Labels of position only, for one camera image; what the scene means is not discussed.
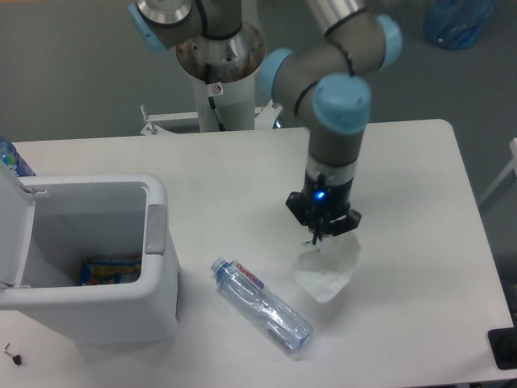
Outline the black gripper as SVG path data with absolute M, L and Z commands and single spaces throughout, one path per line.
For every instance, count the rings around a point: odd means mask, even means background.
M 306 174 L 302 192 L 288 195 L 286 205 L 298 222 L 308 227 L 312 245 L 359 226 L 361 213 L 350 209 L 351 187 L 352 180 L 338 186 L 320 186 L 316 179 Z

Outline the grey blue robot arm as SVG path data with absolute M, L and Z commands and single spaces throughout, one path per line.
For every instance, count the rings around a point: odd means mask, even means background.
M 239 1 L 134 1 L 128 12 L 155 52 L 173 49 L 191 78 L 200 130 L 255 127 L 254 89 L 309 130 L 304 187 L 286 204 L 314 243 L 354 230 L 349 201 L 372 92 L 364 76 L 401 53 L 402 36 L 387 15 L 362 1 L 312 1 L 324 41 L 297 54 L 268 52 L 260 31 L 242 17 Z

